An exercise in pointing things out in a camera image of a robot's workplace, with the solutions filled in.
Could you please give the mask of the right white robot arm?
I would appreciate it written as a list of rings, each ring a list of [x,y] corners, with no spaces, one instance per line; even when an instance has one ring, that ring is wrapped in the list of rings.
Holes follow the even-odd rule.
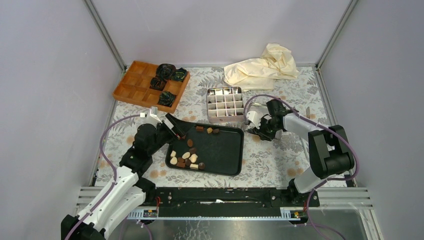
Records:
[[[286,193],[291,205],[301,205],[307,199],[306,193],[316,186],[354,168],[354,155],[343,127],[314,123],[281,100],[272,99],[266,107],[268,113],[263,116],[254,110],[247,112],[246,119],[253,125],[252,134],[263,141],[272,141],[278,131],[291,132],[308,142],[309,168],[291,182]]]

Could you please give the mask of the metal serving tongs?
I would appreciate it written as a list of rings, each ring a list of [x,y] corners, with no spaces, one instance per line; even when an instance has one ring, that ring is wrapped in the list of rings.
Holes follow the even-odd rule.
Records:
[[[303,150],[304,150],[305,157],[307,158],[308,161],[309,161],[309,157],[310,157],[310,155],[309,155],[309,143],[308,143],[308,132],[309,132],[309,130],[310,130],[310,124],[307,121],[301,119],[301,135],[300,135],[300,138],[301,138],[302,147],[303,147]]]

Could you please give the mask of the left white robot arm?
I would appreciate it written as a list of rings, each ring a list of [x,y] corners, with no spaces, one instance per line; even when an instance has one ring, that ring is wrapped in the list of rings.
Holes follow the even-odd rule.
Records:
[[[76,216],[67,215],[62,220],[61,239],[107,240],[132,210],[152,204],[156,185],[143,175],[153,163],[153,154],[164,145],[180,140],[194,127],[195,123],[170,113],[163,120],[148,114],[119,166],[112,167],[113,177]]]

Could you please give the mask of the silver metal tray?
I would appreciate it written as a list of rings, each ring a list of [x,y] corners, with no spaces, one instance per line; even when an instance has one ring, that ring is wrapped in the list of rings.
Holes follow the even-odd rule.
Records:
[[[256,135],[256,134],[255,134],[255,128],[254,128],[254,127],[247,126],[247,125],[245,124],[245,121],[247,120],[247,118],[246,118],[246,114],[247,114],[249,111],[256,111],[256,112],[258,112],[258,113],[261,115],[261,118],[262,118],[262,117],[264,117],[264,116],[272,116],[272,117],[274,117],[274,115],[275,115],[275,114],[273,114],[273,115],[272,115],[272,114],[269,112],[269,108],[268,108],[268,105],[267,105],[267,104],[261,104],[261,103],[251,102],[251,103],[249,103],[249,104],[247,104],[247,105],[246,105],[246,110],[245,110],[245,113],[244,113],[244,117],[245,117],[245,119],[244,119],[244,127],[243,127],[243,129],[244,129],[247,133],[249,133],[249,134],[252,134],[252,135],[255,135],[255,136],[259,137],[258,135]],[[283,130],[279,130],[279,131],[276,133],[275,138],[274,138],[273,140],[280,140],[280,139],[281,139],[281,137],[282,137],[282,134],[283,134]]]

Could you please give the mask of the pink grid box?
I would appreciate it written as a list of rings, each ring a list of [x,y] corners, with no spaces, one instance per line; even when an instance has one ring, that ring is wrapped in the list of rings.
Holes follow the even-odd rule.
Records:
[[[211,124],[242,122],[244,101],[238,86],[209,88],[206,92],[207,119]]]

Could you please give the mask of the black plastic tray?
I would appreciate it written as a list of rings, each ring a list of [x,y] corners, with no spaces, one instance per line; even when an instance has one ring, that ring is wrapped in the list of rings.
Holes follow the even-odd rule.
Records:
[[[223,176],[237,176],[242,170],[244,132],[242,129],[230,126],[195,123],[187,132],[184,139],[169,144],[165,164],[178,170],[196,171],[189,166],[171,164],[171,153],[180,158],[189,151],[188,140],[196,148],[196,165],[203,163],[199,171]]]

